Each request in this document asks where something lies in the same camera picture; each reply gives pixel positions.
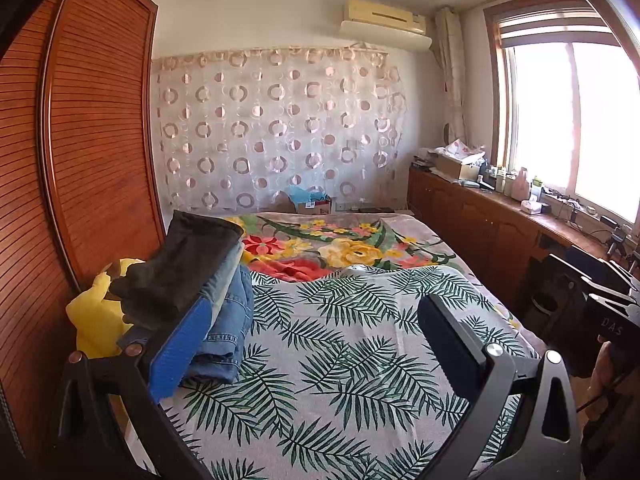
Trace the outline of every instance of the blue gripper pad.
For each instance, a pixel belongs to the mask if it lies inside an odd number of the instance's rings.
[[[148,390],[154,402],[174,394],[210,327],[211,302],[198,298],[151,363]]]

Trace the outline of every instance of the wooden wardrobe door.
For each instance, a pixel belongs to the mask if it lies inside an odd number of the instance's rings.
[[[74,292],[40,193],[36,143],[41,58],[58,3],[45,0],[0,60],[0,381],[30,460],[42,455],[56,387],[74,348],[65,314]],[[0,458],[4,474],[12,476]]]
[[[79,285],[163,236],[148,138],[151,0],[65,0],[45,72],[52,210]]]

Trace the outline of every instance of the window blind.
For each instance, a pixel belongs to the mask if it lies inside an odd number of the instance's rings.
[[[603,43],[618,46],[600,15],[584,2],[556,2],[495,17],[500,47],[532,43]]]

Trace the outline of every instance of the yellow cloth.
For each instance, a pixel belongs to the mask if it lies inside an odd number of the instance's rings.
[[[142,260],[120,260],[120,275],[127,273],[131,264]],[[122,322],[119,301],[105,300],[111,278],[106,271],[98,274],[92,287],[82,292],[66,306],[66,315],[78,330],[76,348],[89,359],[111,357],[120,353],[116,341],[131,327]]]

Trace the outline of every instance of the copper screw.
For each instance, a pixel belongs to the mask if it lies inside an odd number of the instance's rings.
[[[124,349],[124,353],[129,357],[135,357],[142,354],[142,345],[140,343],[132,343]]]
[[[82,352],[79,350],[75,350],[69,354],[69,362],[73,365],[80,362],[80,359],[82,359]]]

